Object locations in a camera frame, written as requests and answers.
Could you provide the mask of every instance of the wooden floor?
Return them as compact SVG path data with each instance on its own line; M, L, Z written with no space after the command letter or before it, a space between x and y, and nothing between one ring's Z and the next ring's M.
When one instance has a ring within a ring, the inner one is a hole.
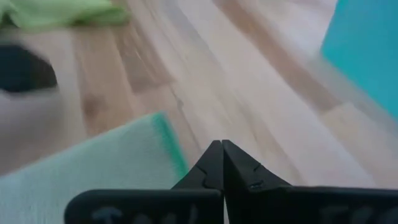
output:
M398 188L395 122L318 54L335 1L117 2L126 26L19 34L60 91L0 98L2 173L164 110L190 165L231 139L292 184Z

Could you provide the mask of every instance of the dark object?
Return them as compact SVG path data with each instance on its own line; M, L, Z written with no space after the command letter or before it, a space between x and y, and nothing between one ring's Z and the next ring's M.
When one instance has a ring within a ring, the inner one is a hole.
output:
M0 89L24 93L57 86L52 66L23 47L0 45Z
M213 141L171 190L78 195L65 210L65 223L221 224L224 197L231 224L398 223L398 191L294 187L229 140Z

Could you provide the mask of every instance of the green sponge edge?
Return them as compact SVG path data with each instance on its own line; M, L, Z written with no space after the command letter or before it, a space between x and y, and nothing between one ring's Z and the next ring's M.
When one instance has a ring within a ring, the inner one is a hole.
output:
M188 172L188 166L182 155L180 144L173 132L172 125L169 123L164 112L156 113L152 117L152 123L155 130L162 136L163 144L168 150L173 163L175 164L175 171L181 179Z

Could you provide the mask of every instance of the teal object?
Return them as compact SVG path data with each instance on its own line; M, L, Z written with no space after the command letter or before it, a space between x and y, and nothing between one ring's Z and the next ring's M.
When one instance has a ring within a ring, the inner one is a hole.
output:
M129 17L110 0L0 0L0 24L4 16L23 29L120 24Z
M188 172L162 113L146 116L0 178L0 223L62 224L91 189L169 189Z
M398 117L398 1L339 0L322 54Z

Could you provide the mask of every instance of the teal box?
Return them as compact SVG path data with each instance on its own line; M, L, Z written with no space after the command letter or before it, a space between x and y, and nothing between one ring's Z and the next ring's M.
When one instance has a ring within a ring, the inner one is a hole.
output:
M398 118L398 0L339 0L321 51Z

